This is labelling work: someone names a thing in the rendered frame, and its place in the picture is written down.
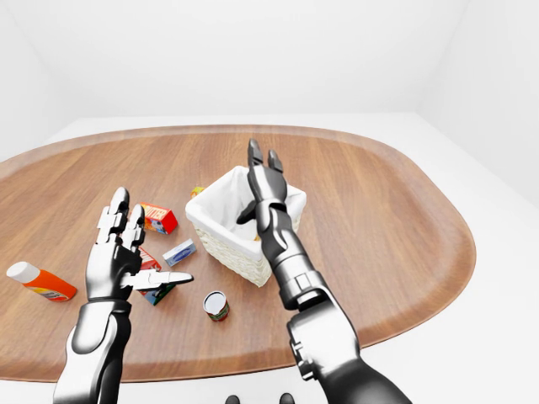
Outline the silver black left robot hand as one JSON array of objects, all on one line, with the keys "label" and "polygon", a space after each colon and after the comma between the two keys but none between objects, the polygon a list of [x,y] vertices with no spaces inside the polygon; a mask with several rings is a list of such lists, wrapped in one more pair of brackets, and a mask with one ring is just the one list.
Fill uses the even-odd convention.
[{"label": "silver black left robot hand", "polygon": [[144,209],[129,208],[130,195],[119,187],[99,218],[99,234],[86,268],[89,300],[126,300],[133,290],[153,290],[168,284],[194,280],[183,272],[158,272],[141,269],[141,251],[145,230]]}]

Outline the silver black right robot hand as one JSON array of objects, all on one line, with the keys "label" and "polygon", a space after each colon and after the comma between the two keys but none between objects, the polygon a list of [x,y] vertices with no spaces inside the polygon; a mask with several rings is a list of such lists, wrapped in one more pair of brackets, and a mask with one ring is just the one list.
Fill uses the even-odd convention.
[{"label": "silver black right robot hand", "polygon": [[286,212],[287,184],[283,176],[283,165],[275,150],[269,150],[268,166],[263,164],[263,153],[259,143],[250,139],[248,143],[248,184],[253,200],[237,218],[239,225],[253,219],[264,231],[270,225],[270,209]]}]

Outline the white woven basket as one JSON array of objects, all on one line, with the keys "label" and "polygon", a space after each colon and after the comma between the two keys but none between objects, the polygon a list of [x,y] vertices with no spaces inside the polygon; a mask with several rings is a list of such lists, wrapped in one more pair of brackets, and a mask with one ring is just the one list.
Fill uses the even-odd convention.
[{"label": "white woven basket", "polygon": [[185,213],[212,257],[261,287],[272,271],[257,239],[256,222],[237,223],[253,200],[247,175],[246,167],[236,166],[189,201]]}]

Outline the red green soup tin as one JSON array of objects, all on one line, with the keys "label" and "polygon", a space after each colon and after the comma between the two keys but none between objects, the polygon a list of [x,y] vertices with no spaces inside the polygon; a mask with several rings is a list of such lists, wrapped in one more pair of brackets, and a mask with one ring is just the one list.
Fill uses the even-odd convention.
[{"label": "red green soup tin", "polygon": [[203,308],[209,318],[214,322],[225,320],[229,314],[227,298],[219,290],[212,291],[205,297]]}]

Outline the red green printed box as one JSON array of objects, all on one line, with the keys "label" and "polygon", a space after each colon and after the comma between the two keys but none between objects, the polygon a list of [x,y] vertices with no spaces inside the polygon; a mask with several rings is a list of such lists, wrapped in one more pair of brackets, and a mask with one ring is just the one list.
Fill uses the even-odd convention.
[{"label": "red green printed box", "polygon": [[[159,262],[147,253],[143,248],[140,248],[141,254],[141,270],[155,269],[157,272],[162,270],[162,266]],[[166,294],[169,293],[175,287],[174,284],[161,285],[152,290],[140,290],[140,293],[149,301],[153,306],[156,306]]]}]

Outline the orange bottle with white cap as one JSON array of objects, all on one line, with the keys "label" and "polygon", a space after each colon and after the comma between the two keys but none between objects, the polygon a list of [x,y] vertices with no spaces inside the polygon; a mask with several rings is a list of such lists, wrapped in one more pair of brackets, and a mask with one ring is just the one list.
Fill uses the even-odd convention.
[{"label": "orange bottle with white cap", "polygon": [[73,285],[28,262],[13,264],[6,275],[50,301],[67,301],[77,293],[77,288]]}]

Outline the small blue white box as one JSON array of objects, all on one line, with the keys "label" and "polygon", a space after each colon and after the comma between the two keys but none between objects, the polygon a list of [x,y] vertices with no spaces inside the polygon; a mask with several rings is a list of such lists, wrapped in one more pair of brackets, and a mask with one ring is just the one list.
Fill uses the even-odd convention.
[{"label": "small blue white box", "polygon": [[196,251],[194,242],[191,239],[180,243],[178,246],[172,248],[163,254],[163,259],[170,266],[173,267],[183,259]]}]

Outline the red printed food box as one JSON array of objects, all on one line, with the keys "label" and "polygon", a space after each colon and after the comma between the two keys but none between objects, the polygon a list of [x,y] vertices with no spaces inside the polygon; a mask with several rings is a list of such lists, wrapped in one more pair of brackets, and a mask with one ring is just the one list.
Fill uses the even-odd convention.
[{"label": "red printed food box", "polygon": [[142,202],[140,205],[145,212],[146,230],[168,235],[177,227],[177,219],[170,209]]}]

